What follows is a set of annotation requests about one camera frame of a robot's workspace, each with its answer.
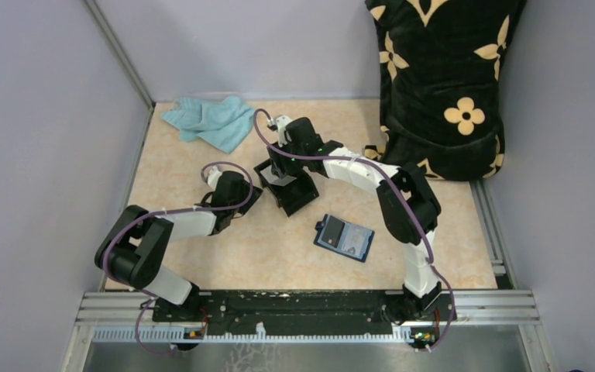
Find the grey credit card stack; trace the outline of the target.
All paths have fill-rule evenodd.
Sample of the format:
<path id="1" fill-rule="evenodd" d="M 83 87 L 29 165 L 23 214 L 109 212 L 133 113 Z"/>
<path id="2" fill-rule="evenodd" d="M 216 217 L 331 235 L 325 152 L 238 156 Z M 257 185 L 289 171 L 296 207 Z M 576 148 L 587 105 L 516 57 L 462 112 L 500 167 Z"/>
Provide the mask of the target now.
<path id="1" fill-rule="evenodd" d="M 284 177 L 275 177 L 272 181 L 271 184 L 272 185 L 276 185 L 279 187 L 285 187 L 288 184 L 290 184 L 291 182 L 295 181 L 296 177 L 290 176 L 290 175 L 286 175 Z"/>

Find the black plastic card box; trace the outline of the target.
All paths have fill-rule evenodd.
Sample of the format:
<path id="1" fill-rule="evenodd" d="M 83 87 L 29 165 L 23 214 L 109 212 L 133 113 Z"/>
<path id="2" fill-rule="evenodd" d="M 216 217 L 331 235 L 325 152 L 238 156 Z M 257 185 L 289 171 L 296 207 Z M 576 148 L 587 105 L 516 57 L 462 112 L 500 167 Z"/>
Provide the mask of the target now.
<path id="1" fill-rule="evenodd" d="M 314 181 L 304 170 L 300 170 L 297 176 L 293 176 L 296 177 L 295 181 L 285 187 L 279 187 L 271 184 L 276 177 L 272 173 L 271 159 L 265 160 L 253 169 L 260 179 L 262 188 L 272 194 L 277 207 L 283 209 L 287 217 L 291 217 L 319 196 Z"/>

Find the blue leather card holder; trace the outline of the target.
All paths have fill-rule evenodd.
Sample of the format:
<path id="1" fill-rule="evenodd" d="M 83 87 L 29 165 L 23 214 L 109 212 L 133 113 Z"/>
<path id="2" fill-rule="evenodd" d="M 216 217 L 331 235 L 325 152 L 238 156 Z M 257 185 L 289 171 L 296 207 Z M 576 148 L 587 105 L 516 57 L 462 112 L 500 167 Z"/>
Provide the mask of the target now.
<path id="1" fill-rule="evenodd" d="M 349 259 L 365 263 L 375 236 L 372 229 L 325 214 L 315 224 L 314 244 Z"/>

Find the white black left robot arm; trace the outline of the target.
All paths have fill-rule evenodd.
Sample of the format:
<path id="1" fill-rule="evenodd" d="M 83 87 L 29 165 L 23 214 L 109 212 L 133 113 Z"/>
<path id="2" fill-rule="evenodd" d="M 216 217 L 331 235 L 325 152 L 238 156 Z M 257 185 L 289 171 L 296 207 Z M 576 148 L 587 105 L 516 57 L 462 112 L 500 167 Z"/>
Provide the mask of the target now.
<path id="1" fill-rule="evenodd" d="M 95 254 L 96 267 L 110 278 L 169 302 L 171 311 L 184 321 L 201 311 L 199 288 L 163 266 L 169 243 L 219 234 L 263 193 L 246 172 L 213 167 L 206 182 L 211 191 L 178 213 L 126 207 Z"/>

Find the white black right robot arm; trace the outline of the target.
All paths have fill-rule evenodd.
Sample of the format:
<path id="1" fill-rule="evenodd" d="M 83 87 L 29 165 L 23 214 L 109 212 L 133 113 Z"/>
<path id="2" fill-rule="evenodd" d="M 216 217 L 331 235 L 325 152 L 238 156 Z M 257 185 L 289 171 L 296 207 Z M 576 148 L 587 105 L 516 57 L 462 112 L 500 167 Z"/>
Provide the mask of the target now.
<path id="1" fill-rule="evenodd" d="M 255 171 L 277 206 L 293 215 L 314 201 L 319 193 L 313 173 L 376 195 L 388 232 L 403 245 L 403 311 L 414 319 L 426 319 L 442 292 L 432 268 L 441 205 L 421 169 L 413 164 L 382 164 L 334 140 L 324 142 L 306 117 L 293 120 L 281 115 L 268 119 L 267 126 L 278 140 L 267 147 L 269 160 Z"/>

